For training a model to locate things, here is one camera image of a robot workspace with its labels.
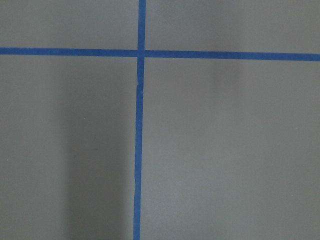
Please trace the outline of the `blue tape strip crosswise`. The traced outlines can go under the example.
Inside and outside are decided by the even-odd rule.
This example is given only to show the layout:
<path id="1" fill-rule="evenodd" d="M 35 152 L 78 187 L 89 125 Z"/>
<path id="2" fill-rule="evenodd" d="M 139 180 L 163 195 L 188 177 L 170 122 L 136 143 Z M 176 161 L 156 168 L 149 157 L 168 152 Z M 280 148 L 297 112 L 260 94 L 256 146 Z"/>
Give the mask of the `blue tape strip crosswise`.
<path id="1" fill-rule="evenodd" d="M 81 57 L 144 57 L 173 59 L 223 59 L 318 62 L 319 54 L 235 51 L 183 51 L 183 50 L 132 50 L 132 49 L 80 49 L 80 48 L 23 48 L 2 47 L 1 55 L 26 56 L 81 56 Z"/>

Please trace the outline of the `blue tape strip lengthwise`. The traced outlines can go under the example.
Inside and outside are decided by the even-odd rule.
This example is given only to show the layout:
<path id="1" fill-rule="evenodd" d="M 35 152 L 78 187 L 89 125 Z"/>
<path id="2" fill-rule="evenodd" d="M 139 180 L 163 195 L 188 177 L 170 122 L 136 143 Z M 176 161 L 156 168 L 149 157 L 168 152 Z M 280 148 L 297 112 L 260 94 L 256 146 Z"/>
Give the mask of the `blue tape strip lengthwise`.
<path id="1" fill-rule="evenodd" d="M 142 148 L 143 148 L 143 112 L 144 112 L 144 76 L 145 76 L 145 38 L 146 38 L 145 0 L 138 2 L 137 28 L 137 86 L 135 113 L 135 156 L 134 156 L 134 202 L 133 202 L 133 239 L 141 238 L 141 194 L 142 194 Z"/>

